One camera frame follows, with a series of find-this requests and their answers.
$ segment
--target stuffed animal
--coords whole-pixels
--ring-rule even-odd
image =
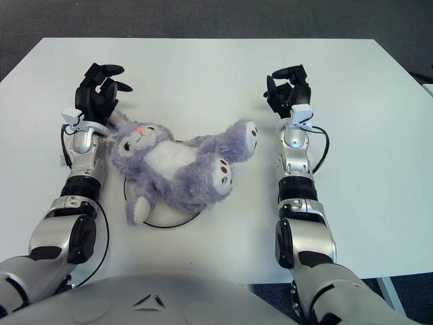
[[[230,164],[249,159],[256,148],[254,122],[240,120],[218,135],[175,141],[170,130],[154,123],[131,122],[114,113],[110,125],[113,165],[135,179],[135,197],[127,200],[127,219],[143,223],[159,197],[184,213],[197,214],[227,197],[232,189]]]

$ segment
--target gray carpet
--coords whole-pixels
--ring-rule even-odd
[[[0,80],[43,37],[375,39],[433,77],[432,33],[431,0],[0,0]],[[393,281],[408,316],[433,324],[433,274]],[[284,285],[255,288],[289,313]]]

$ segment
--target white plush belly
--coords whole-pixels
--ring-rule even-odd
[[[170,181],[181,167],[189,165],[197,158],[197,151],[197,148],[184,146],[182,143],[163,141],[146,154],[144,161]]]

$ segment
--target black cable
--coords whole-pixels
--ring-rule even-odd
[[[127,191],[125,190],[126,186],[127,186],[127,178],[125,177],[123,180],[123,196],[125,201],[127,201]]]
[[[127,185],[127,178],[124,178],[123,181],[123,195],[124,195],[124,200],[127,201],[127,191],[126,191],[126,185]],[[143,221],[143,223],[145,225],[149,225],[150,227],[154,227],[154,228],[159,228],[159,229],[170,229],[170,228],[176,228],[176,227],[180,227],[181,225],[185,225],[186,223],[189,223],[190,221],[193,221],[198,215],[200,214],[197,213],[196,215],[194,215],[190,220],[185,221],[184,223],[180,223],[179,225],[169,225],[167,227],[161,226],[161,225],[152,225],[150,223],[147,223],[146,221]]]
[[[306,132],[311,132],[311,133],[321,133],[321,134],[324,134],[324,136],[325,136],[325,138],[326,138],[325,150],[323,151],[322,158],[320,158],[320,160],[319,160],[319,162],[317,163],[316,167],[314,167],[314,169],[313,169],[313,174],[314,174],[316,171],[319,170],[320,166],[323,164],[323,161],[325,161],[325,158],[326,158],[327,152],[328,152],[328,150],[329,150],[329,136],[328,136],[328,134],[326,133],[326,131],[325,131],[324,129],[322,129],[321,127],[316,127],[316,126],[313,125],[312,128],[314,128],[314,129],[318,129],[318,130],[320,130],[321,132],[309,131],[309,130],[306,130],[306,129],[303,129],[303,128],[300,128],[300,129],[303,130],[303,131],[306,131]]]
[[[67,134],[67,135],[74,135],[75,133],[77,133],[78,132],[78,130],[75,130],[74,132],[72,132],[72,133],[68,133],[68,132],[66,132],[66,129],[65,129],[65,133]]]
[[[101,267],[102,263],[104,262],[104,260],[106,259],[107,256],[107,252],[108,252],[108,245],[110,243],[110,229],[108,228],[108,220],[107,220],[107,215],[106,212],[104,211],[104,209],[102,208],[102,206],[100,205],[100,203],[98,201],[96,201],[98,207],[101,209],[102,213],[104,214],[104,219],[106,222],[106,228],[107,228],[107,245],[106,245],[106,251],[104,252],[104,255],[102,257],[102,260],[99,262],[99,265],[96,267],[95,271],[92,272],[92,274],[90,276],[88,276],[87,278],[85,278],[78,286],[75,286],[75,288],[78,288],[79,286],[82,286],[84,283],[86,283],[92,276],[95,275],[95,273],[99,270],[99,268]]]
[[[67,127],[66,124],[62,125],[62,129],[60,130],[60,141],[62,143],[63,157],[65,158],[66,164],[71,169],[72,168],[72,161],[70,161],[70,157],[69,157],[68,152],[66,151],[65,141],[64,141],[64,134],[66,132],[66,127]]]
[[[306,118],[306,119],[300,121],[299,124],[303,124],[304,122],[307,122],[307,121],[311,120],[311,119],[313,118],[313,115],[314,115],[314,114],[311,113],[311,116],[310,116],[310,117],[308,117],[308,118]]]

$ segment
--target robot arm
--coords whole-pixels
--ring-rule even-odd
[[[123,71],[121,66],[93,64],[76,90],[76,109],[63,113],[74,131],[69,148],[62,143],[71,171],[60,197],[33,232],[29,255],[0,263],[0,318],[53,295],[70,280],[76,265],[93,254],[96,200],[106,176],[105,125],[118,103],[117,91],[132,91],[110,78]]]
[[[274,79],[289,79],[276,87]],[[311,90],[302,65],[267,77],[267,101],[288,123],[279,132],[275,252],[293,275],[292,306],[305,324],[415,324],[391,309],[349,269],[336,264],[336,244],[318,201],[307,156]]]

